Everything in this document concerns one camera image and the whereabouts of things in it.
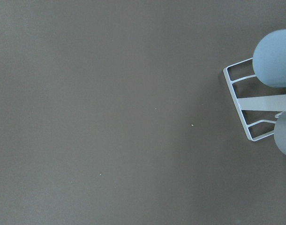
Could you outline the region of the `blue plastic cup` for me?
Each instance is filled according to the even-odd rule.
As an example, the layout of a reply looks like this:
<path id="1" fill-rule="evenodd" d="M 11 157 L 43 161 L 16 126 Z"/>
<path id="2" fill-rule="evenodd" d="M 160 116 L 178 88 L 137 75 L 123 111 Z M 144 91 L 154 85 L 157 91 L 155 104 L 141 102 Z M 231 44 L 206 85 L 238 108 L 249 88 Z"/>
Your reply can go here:
<path id="1" fill-rule="evenodd" d="M 266 35 L 253 54 L 257 78 L 273 88 L 286 88 L 286 29 Z"/>

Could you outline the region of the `grey plastic cup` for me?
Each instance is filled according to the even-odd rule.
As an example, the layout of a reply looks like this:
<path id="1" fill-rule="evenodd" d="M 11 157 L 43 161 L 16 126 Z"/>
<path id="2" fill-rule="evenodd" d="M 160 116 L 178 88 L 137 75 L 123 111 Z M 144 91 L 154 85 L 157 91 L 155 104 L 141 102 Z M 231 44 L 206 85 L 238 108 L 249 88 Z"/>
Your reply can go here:
<path id="1" fill-rule="evenodd" d="M 286 155 L 286 112 L 283 112 L 276 121 L 274 139 L 278 149 Z"/>

